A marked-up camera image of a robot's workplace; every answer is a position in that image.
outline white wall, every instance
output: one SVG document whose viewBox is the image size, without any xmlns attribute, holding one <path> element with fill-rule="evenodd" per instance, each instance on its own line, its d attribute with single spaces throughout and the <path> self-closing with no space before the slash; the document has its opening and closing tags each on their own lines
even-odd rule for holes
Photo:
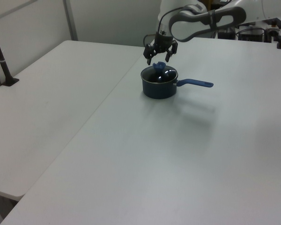
<svg viewBox="0 0 281 225">
<path fill-rule="evenodd" d="M 13 76 L 70 39 L 63 0 L 37 0 L 0 19 L 0 46 Z"/>
<path fill-rule="evenodd" d="M 155 33 L 160 3 L 161 0 L 70 0 L 78 40 L 134 46 L 142 46 L 143 37 Z"/>
</svg>

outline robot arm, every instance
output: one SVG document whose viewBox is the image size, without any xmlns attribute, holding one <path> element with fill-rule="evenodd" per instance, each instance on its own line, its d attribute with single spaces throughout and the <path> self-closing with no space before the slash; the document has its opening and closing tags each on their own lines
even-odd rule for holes
<svg viewBox="0 0 281 225">
<path fill-rule="evenodd" d="M 167 52 L 169 61 L 177 52 L 173 38 L 186 42 L 199 34 L 276 17 L 281 17 L 281 0 L 232 0 L 209 12 L 197 0 L 162 0 L 155 42 L 146 45 L 144 56 L 150 65 L 155 55 Z"/>
</svg>

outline white table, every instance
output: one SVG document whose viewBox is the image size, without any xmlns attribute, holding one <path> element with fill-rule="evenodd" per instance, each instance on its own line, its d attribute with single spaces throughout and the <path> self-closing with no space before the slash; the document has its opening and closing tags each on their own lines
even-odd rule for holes
<svg viewBox="0 0 281 225">
<path fill-rule="evenodd" d="M 142 93 L 145 62 L 2 225 L 281 225 L 281 50 L 204 38 L 179 44 L 169 64 L 179 78 L 214 87 L 184 86 L 164 100 Z"/>
<path fill-rule="evenodd" d="M 66 41 L 0 87 L 0 195 L 20 200 L 142 52 Z"/>
</svg>

